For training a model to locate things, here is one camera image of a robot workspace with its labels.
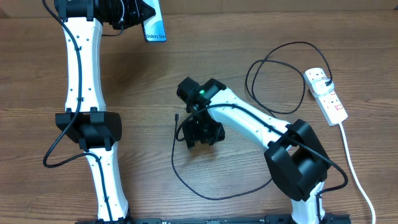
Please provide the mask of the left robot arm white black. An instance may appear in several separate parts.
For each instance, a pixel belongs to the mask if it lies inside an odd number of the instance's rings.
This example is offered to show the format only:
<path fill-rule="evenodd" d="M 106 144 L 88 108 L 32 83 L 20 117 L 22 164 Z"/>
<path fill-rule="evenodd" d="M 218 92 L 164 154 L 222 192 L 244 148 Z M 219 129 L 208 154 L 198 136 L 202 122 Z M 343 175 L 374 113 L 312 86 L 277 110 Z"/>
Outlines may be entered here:
<path fill-rule="evenodd" d="M 146 41 L 162 23 L 158 1 L 55 1 L 53 17 L 67 43 L 68 91 L 65 111 L 55 115 L 61 136 L 68 136 L 89 163 L 98 200 L 95 223 L 133 223 L 118 166 L 121 117 L 107 111 L 101 87 L 103 25 L 124 30 L 140 25 Z"/>

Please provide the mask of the blue Galaxy smartphone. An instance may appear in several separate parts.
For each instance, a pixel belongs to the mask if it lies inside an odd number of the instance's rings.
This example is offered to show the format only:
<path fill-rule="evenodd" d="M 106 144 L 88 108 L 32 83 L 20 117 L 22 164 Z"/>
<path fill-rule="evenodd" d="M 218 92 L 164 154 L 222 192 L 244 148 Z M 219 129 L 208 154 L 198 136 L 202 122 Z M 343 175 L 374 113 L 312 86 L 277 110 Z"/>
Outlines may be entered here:
<path fill-rule="evenodd" d="M 165 42 L 167 36 L 165 33 L 162 11 L 159 0 L 143 0 L 155 9 L 155 16 L 150 17 L 142 24 L 144 37 L 147 42 Z"/>

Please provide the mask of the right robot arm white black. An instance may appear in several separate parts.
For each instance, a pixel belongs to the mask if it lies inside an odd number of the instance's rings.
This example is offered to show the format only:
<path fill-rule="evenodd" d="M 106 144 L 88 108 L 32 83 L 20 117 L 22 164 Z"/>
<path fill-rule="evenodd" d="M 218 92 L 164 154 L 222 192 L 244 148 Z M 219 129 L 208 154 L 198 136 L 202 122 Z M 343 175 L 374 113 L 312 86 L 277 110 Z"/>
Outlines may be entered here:
<path fill-rule="evenodd" d="M 272 180 L 292 201 L 290 222 L 326 223 L 321 191 L 330 164 L 308 123 L 268 116 L 214 78 L 200 85 L 187 77 L 177 96 L 190 113 L 180 128 L 188 148 L 224 140 L 224 125 L 235 129 L 263 150 Z"/>

